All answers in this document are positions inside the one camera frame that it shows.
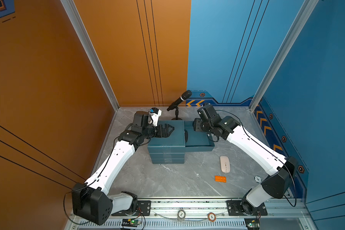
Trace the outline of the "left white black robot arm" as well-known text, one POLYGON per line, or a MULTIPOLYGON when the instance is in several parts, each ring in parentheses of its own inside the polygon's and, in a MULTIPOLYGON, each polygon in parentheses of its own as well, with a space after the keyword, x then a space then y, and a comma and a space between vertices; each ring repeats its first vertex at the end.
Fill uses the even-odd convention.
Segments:
POLYGON ((158 124, 161 115, 161 110, 156 107, 135 113, 133 122, 116 138, 112 152, 98 170, 71 190, 74 215, 102 225, 112 214, 120 211, 134 214, 137 211, 136 194, 127 191, 111 197, 108 194, 124 164, 145 140, 167 138, 172 134, 172 126, 158 124))

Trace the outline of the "teal drawer cabinet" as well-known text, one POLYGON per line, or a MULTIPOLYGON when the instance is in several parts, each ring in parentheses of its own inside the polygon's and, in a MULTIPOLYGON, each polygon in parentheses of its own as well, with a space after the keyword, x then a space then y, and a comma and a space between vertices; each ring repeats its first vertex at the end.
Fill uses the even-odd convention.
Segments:
POLYGON ((174 131, 168 138, 152 138, 147 145, 153 164, 185 163, 185 131, 183 120, 159 121, 158 125, 170 124, 174 131))

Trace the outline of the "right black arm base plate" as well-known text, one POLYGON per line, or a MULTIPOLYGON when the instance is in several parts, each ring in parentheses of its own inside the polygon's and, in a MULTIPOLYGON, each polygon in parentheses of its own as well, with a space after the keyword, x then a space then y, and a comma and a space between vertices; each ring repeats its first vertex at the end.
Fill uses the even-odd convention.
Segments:
POLYGON ((260 214, 260 216, 268 215, 264 203, 262 203, 259 207, 252 208, 249 213, 245 212, 240 200, 227 200, 226 205, 229 216, 255 216, 256 214, 260 214))

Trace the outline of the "teal top drawer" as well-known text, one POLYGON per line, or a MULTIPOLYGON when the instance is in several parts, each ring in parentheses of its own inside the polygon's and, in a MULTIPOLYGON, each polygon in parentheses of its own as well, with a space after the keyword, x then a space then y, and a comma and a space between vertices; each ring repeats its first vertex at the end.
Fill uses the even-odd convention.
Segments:
POLYGON ((211 134, 204 132, 195 132, 193 130, 193 121, 184 122, 184 130, 188 131, 188 141, 185 143, 185 152, 206 152, 212 151, 215 144, 211 134))

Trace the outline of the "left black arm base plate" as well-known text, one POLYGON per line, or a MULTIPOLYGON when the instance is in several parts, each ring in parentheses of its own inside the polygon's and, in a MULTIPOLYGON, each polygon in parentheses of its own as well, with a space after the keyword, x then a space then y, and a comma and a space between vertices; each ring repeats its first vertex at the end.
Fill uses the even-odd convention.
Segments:
POLYGON ((137 217, 138 215, 143 214, 144 216, 150 215, 150 209, 151 209, 151 201, 150 200, 138 200, 138 205, 136 211, 127 211, 122 210, 119 212, 116 212, 112 214, 111 216, 131 216, 131 217, 137 217))

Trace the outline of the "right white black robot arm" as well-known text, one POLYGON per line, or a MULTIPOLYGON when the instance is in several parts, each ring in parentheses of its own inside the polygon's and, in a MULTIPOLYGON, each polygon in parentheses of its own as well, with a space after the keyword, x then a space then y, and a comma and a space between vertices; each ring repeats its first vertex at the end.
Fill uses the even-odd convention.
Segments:
POLYGON ((267 178, 241 199, 241 211, 253 215, 271 198, 282 199, 290 186, 295 185, 296 158, 286 157, 270 149, 243 126, 241 120, 229 113, 221 117, 213 105, 206 103, 198 109, 199 118, 193 123, 194 131, 210 133, 239 147, 267 173, 267 178))

